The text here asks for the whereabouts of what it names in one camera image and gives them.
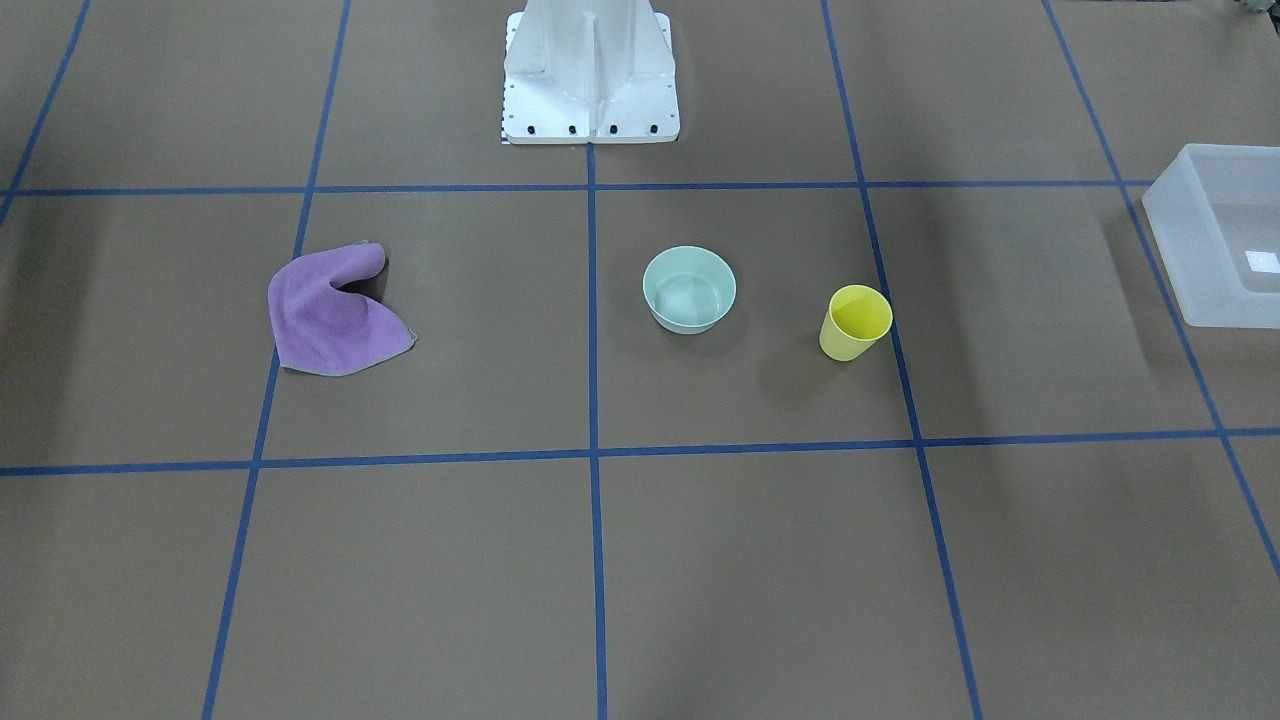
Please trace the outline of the mint green bowl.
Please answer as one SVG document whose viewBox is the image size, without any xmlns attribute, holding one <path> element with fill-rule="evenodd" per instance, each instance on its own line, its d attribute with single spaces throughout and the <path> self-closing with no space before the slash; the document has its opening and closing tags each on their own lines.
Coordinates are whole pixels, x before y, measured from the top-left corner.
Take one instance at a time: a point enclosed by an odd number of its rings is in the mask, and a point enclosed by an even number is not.
<svg viewBox="0 0 1280 720">
<path fill-rule="evenodd" d="M 643 296 L 652 316 L 676 334 L 709 331 L 732 309 L 737 288 L 730 264 L 699 246 L 667 249 L 643 273 Z"/>
</svg>

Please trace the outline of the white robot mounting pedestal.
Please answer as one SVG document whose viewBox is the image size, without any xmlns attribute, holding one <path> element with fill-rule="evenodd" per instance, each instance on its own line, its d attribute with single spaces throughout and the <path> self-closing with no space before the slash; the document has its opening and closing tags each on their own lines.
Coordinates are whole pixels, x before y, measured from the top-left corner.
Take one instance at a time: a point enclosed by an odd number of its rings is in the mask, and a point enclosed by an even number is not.
<svg viewBox="0 0 1280 720">
<path fill-rule="evenodd" d="M 672 24 L 652 3 L 529 1 L 507 17 L 504 41 L 504 142 L 680 137 Z"/>
</svg>

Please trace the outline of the yellow plastic cup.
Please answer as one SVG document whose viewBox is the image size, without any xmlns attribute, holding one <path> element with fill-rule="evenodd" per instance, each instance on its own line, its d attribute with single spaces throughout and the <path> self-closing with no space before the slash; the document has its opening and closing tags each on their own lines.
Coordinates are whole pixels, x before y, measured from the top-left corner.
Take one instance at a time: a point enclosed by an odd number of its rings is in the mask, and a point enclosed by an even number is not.
<svg viewBox="0 0 1280 720">
<path fill-rule="evenodd" d="M 838 363 L 860 357 L 891 331 L 893 309 L 876 288 L 849 284 L 829 299 L 820 333 L 823 354 Z"/>
</svg>

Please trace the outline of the purple cloth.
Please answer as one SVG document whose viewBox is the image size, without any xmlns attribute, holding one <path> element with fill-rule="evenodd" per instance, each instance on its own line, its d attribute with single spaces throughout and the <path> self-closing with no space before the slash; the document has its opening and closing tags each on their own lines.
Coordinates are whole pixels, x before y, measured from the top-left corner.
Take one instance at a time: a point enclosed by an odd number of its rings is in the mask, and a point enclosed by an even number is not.
<svg viewBox="0 0 1280 720">
<path fill-rule="evenodd" d="M 344 377 L 408 352 L 417 336 L 380 301 L 344 287 L 387 266 L 380 243 L 351 243 L 296 258 L 269 281 L 268 315 L 280 366 Z"/>
</svg>

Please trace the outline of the translucent plastic storage box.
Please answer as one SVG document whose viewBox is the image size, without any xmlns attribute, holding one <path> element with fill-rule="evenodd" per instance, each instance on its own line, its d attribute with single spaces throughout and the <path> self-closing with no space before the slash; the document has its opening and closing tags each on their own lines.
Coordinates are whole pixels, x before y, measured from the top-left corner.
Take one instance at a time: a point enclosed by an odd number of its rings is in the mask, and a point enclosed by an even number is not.
<svg viewBox="0 0 1280 720">
<path fill-rule="evenodd" d="M 1188 143 L 1142 196 L 1184 322 L 1279 328 L 1279 150 Z"/>
</svg>

